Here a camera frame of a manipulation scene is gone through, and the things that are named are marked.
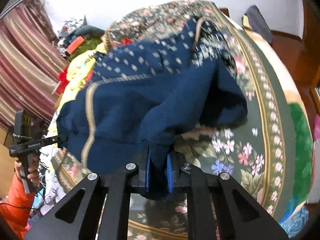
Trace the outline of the orange sleeve forearm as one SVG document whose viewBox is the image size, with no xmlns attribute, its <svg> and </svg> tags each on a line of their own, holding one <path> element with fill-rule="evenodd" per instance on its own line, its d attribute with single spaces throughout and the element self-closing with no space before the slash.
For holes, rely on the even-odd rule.
<svg viewBox="0 0 320 240">
<path fill-rule="evenodd" d="M 1 203 L 1 215 L 18 239 L 24 239 L 27 233 L 25 227 L 28 223 L 35 194 L 35 192 L 26 194 L 22 182 L 14 174 L 8 197 Z"/>
</svg>

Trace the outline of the person's left hand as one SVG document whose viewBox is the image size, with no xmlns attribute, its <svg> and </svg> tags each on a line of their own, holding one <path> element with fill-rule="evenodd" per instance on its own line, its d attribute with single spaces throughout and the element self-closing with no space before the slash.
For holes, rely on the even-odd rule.
<svg viewBox="0 0 320 240">
<path fill-rule="evenodd" d="M 38 167 L 39 167 L 39 158 L 37 155 L 33 154 L 33 162 L 31 165 L 29 165 L 29 168 L 28 168 L 29 174 L 27 175 L 27 178 L 36 186 L 38 186 L 40 183 Z M 14 163 L 14 168 L 15 168 L 15 173 L 17 178 L 19 179 L 20 182 L 22 182 L 22 178 L 20 174 L 20 171 L 23 168 L 22 163 L 16 160 Z"/>
</svg>

